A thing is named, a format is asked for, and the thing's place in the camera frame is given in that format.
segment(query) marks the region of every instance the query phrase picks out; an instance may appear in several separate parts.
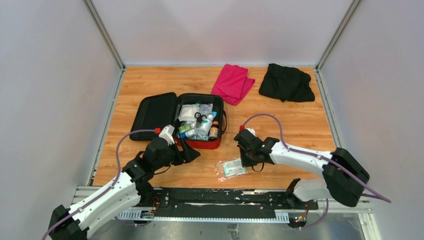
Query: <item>metal floor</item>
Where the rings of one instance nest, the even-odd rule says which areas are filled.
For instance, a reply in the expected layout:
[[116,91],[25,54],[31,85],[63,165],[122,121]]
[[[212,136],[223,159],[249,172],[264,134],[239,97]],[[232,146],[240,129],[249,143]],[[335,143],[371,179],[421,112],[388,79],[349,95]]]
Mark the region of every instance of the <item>metal floor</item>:
[[[309,224],[320,218],[308,215]],[[365,240],[357,213],[329,213],[317,226],[295,231],[280,223],[153,221],[131,227],[111,220],[91,240]]]

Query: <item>clear plastic bag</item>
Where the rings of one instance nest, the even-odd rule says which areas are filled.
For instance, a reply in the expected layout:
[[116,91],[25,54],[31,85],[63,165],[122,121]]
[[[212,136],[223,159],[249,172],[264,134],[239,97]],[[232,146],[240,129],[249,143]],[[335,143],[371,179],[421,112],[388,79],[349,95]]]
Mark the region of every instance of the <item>clear plastic bag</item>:
[[218,175],[218,182],[223,182],[227,179],[248,173],[246,168],[242,166],[240,157],[229,161],[219,161],[215,164],[215,169],[216,175]]
[[214,104],[200,104],[199,113],[201,115],[209,115],[212,113],[212,109],[214,108]]

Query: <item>scissors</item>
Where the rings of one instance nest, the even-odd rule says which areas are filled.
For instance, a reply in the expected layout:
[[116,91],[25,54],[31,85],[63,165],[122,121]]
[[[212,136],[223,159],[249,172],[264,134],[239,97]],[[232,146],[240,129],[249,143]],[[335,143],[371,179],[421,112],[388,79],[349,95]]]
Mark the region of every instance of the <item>scissors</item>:
[[203,123],[203,120],[208,118],[208,116],[204,114],[202,115],[200,112],[196,112],[194,117],[196,118],[196,128],[200,127],[200,124]]

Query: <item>first aid kit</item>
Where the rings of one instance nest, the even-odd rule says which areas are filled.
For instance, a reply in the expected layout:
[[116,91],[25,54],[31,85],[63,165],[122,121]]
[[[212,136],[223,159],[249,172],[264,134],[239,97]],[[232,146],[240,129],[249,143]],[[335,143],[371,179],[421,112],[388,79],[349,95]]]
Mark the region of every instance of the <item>first aid kit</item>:
[[[179,137],[182,132],[179,132],[179,128],[192,113],[194,113],[193,119],[190,120],[196,120],[195,112],[198,112],[200,109],[196,108],[195,105],[212,106],[211,111],[216,112],[213,121],[218,122],[217,138],[207,140],[184,139],[185,142],[194,149],[218,148],[221,144],[222,135],[227,128],[227,114],[224,111],[224,100],[217,95],[184,93],[177,96],[175,92],[168,92],[146,97],[141,101],[138,107],[131,131],[140,129],[163,129],[167,125],[172,125],[175,127],[172,136],[177,144],[180,145]],[[129,138],[133,141],[143,141],[151,140],[157,136],[158,134],[154,132],[139,132],[131,134]]]

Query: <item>white wall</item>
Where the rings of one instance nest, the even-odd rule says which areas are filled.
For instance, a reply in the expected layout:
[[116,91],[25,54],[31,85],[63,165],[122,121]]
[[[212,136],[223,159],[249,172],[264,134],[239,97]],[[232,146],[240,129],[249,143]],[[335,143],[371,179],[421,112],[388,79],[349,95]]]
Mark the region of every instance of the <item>white wall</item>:
[[352,0],[94,0],[129,65],[315,65]]
[[382,239],[424,239],[424,2],[363,0],[323,68],[344,145],[393,203]]
[[0,6],[0,239],[40,239],[89,177],[120,71],[81,0]]

